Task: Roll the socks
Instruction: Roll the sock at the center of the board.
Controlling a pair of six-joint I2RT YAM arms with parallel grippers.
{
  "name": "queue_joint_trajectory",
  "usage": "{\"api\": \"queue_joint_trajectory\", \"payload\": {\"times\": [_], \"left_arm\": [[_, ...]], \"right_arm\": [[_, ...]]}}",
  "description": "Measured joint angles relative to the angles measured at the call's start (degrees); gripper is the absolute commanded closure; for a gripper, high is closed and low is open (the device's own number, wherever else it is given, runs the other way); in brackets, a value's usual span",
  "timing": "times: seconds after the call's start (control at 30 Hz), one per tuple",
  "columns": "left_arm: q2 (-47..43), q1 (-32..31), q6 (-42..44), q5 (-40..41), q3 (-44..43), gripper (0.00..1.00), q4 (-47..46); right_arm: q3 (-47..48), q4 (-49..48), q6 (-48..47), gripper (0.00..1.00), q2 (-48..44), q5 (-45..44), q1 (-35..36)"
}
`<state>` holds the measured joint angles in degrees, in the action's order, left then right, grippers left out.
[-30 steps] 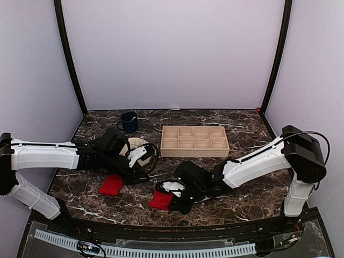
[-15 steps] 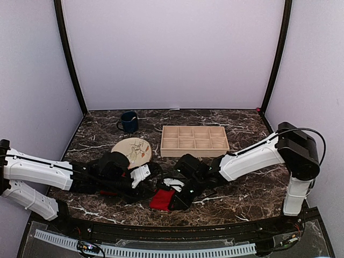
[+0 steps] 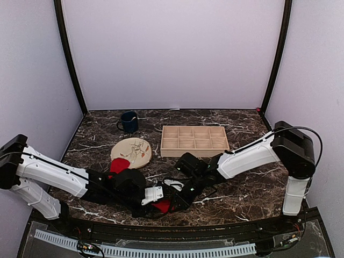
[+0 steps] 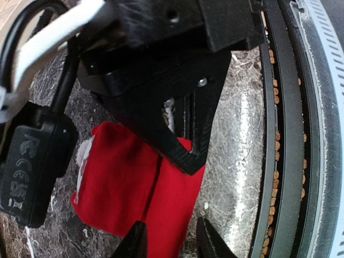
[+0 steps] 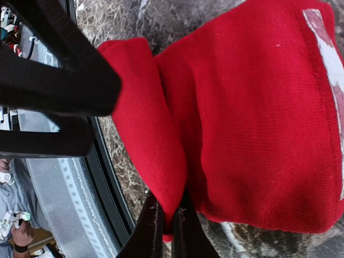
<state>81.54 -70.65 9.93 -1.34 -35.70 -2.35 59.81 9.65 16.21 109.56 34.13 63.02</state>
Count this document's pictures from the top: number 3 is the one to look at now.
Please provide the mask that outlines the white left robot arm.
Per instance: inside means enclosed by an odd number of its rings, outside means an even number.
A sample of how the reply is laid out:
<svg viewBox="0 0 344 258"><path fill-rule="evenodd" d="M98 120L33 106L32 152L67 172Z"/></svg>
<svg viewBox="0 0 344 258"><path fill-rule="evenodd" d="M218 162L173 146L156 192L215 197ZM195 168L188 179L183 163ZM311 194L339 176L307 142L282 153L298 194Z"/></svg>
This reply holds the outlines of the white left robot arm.
<svg viewBox="0 0 344 258"><path fill-rule="evenodd" d="M19 134L1 147L1 189L10 190L46 219L54 220L64 234L72 234L76 223L69 218L69 206L49 195L38 182L59 188L88 202L126 207L133 217L150 214L152 188L136 169L116 173L100 173L76 168L37 152Z"/></svg>

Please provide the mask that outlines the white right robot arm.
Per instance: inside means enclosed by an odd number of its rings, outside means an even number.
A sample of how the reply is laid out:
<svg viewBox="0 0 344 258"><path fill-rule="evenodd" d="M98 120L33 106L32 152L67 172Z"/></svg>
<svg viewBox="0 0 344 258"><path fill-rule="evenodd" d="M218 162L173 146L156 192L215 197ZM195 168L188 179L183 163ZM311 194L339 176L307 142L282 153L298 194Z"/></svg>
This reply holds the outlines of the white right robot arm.
<svg viewBox="0 0 344 258"><path fill-rule="evenodd" d="M313 140L303 133L305 127L291 126L284 121L263 137L233 151L225 151L206 163L191 153L183 154L175 168L188 177L186 184L172 195L169 212L186 210L207 187L230 180L260 166L281 162L288 171L282 215L274 222L279 233L286 233L295 224L318 161Z"/></svg>

